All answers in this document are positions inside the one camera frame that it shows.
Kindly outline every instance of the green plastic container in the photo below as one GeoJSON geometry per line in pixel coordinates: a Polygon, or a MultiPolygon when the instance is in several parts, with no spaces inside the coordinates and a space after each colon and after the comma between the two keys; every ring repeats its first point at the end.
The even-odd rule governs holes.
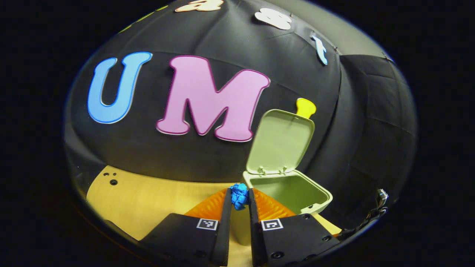
{"type": "MultiPolygon", "coordinates": [[[[273,109],[259,124],[243,182],[282,203],[296,214],[319,213],[332,194],[295,168],[307,151],[315,125],[299,115],[273,109]]],[[[249,211],[233,209],[231,227],[242,245],[250,245],[249,211]]]]}

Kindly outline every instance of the letter u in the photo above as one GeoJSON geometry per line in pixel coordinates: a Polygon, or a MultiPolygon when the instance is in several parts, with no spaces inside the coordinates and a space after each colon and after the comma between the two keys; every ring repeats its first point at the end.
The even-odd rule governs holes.
{"type": "Polygon", "coordinates": [[[89,88],[87,110],[91,118],[98,123],[113,124],[122,120],[132,105],[135,84],[142,65],[152,58],[149,52],[137,52],[123,58],[125,66],[122,72],[117,98],[111,105],[102,102],[102,90],[109,69],[117,62],[116,58],[109,58],[99,63],[94,70],[94,77],[89,88]]]}

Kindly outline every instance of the orange soft finger pad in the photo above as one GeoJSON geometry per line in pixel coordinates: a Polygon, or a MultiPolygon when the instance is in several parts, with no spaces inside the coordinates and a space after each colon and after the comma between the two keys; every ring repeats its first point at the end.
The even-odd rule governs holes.
{"type": "Polygon", "coordinates": [[[221,220],[221,213],[223,212],[224,198],[226,197],[227,190],[228,189],[225,188],[203,200],[200,204],[190,209],[184,215],[203,219],[221,220]]]}
{"type": "Polygon", "coordinates": [[[296,214],[282,205],[277,200],[269,197],[263,192],[253,188],[254,198],[256,199],[257,215],[259,222],[267,219],[285,218],[295,216],[296,214]]]}

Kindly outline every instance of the orange letter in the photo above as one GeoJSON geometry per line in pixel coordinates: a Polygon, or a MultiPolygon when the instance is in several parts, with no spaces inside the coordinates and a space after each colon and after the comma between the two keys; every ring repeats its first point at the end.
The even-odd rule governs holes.
{"type": "Polygon", "coordinates": [[[198,0],[198,1],[193,1],[193,2],[188,3],[188,5],[186,6],[182,6],[175,9],[175,12],[185,12],[185,11],[192,11],[192,10],[213,11],[213,10],[221,9],[221,7],[219,6],[222,3],[224,3],[223,0],[198,0]]]}

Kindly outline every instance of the blue crumpled paper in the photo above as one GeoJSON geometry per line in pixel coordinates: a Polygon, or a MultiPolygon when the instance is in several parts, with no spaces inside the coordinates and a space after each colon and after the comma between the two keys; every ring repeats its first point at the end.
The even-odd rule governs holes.
{"type": "Polygon", "coordinates": [[[237,183],[231,188],[231,202],[236,210],[245,209],[244,205],[248,205],[249,191],[244,183],[237,183]]]}

